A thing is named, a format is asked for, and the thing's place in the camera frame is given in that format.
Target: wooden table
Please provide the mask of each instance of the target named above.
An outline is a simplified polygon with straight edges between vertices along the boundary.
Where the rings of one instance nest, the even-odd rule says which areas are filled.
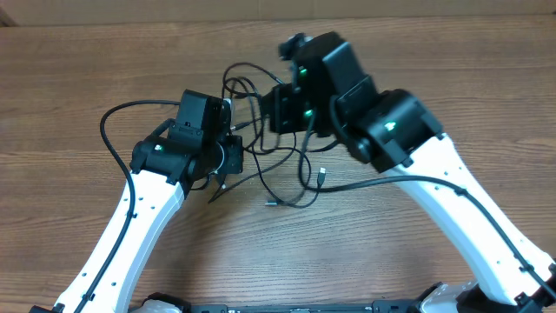
[[[222,72],[237,61],[288,77],[278,43],[329,30],[353,43],[381,90],[418,95],[512,221],[556,256],[555,17],[3,28],[0,310],[52,305],[110,219],[124,178],[98,134],[104,111],[136,99],[177,100],[186,88],[218,96]],[[272,86],[251,70],[236,73],[259,90]],[[240,106],[237,122],[248,120]],[[161,105],[118,112],[109,138],[128,162],[134,144],[174,115]],[[246,140],[252,133],[242,130]],[[328,186],[375,176],[342,147],[311,157],[327,168]],[[246,159],[230,182],[255,172]],[[296,159],[266,175],[281,195],[299,189]],[[192,193],[163,232],[134,304],[155,291],[193,303],[356,303],[473,277],[394,186],[322,195],[306,210],[265,207],[256,179],[207,205],[214,187]]]

